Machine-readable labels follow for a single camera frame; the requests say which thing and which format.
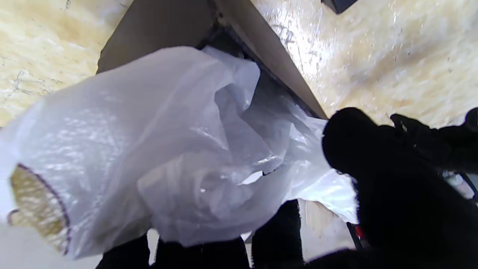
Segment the purple stitching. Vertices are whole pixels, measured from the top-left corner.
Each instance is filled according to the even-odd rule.
[[[55,198],[58,200],[58,203],[60,204],[60,207],[61,207],[61,211],[63,213],[63,217],[65,218],[65,224],[66,224],[66,249],[63,253],[63,255],[66,255],[68,254],[68,249],[70,247],[70,243],[71,243],[71,236],[70,236],[70,232],[71,232],[71,228],[70,228],[70,218],[68,217],[68,214],[66,213],[66,207],[65,207],[65,204],[63,203],[63,201],[60,199],[60,196],[58,195],[58,193],[52,188],[52,186],[50,184],[48,184],[48,182],[46,182],[42,176],[40,176],[39,174],[35,174],[31,169],[29,169],[28,167],[26,167],[25,165],[23,164],[18,164],[19,167],[21,167],[22,169],[25,169],[27,170],[28,172],[34,174],[37,176],[37,178],[40,180],[40,182],[53,194],[53,196],[55,196]]]
[[[12,211],[10,211],[10,213],[8,213],[7,215],[7,223],[8,225],[10,226],[13,226],[13,223],[11,222],[11,216],[13,216],[13,214],[17,213],[17,212],[20,212],[20,210],[17,208],[17,209],[14,209]]]

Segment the cardboard box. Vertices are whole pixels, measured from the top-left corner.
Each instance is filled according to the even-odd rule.
[[[135,0],[101,51],[98,73],[165,47],[200,49],[224,35],[304,110],[327,118],[279,37],[249,0]]]

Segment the white plastic bag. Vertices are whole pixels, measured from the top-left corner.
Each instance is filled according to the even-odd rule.
[[[320,183],[330,175],[325,122],[276,89],[259,84],[254,95],[259,76],[255,63],[212,48],[162,49],[52,94],[8,124],[0,175],[14,170],[20,212],[72,258],[151,227],[184,246],[233,239],[297,197],[349,217],[341,212],[354,204],[347,179]],[[267,175],[244,182],[258,171]],[[315,186],[349,204],[336,206]]]

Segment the black object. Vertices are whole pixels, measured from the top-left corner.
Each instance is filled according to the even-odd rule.
[[[346,11],[355,2],[357,2],[357,0],[322,0],[322,3],[325,3],[336,14]]]

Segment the red object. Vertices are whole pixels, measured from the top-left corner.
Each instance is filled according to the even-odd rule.
[[[363,231],[360,228],[360,226],[358,225],[355,226],[355,232],[357,232],[357,235],[360,237],[360,239],[365,238],[365,235],[363,234]]]

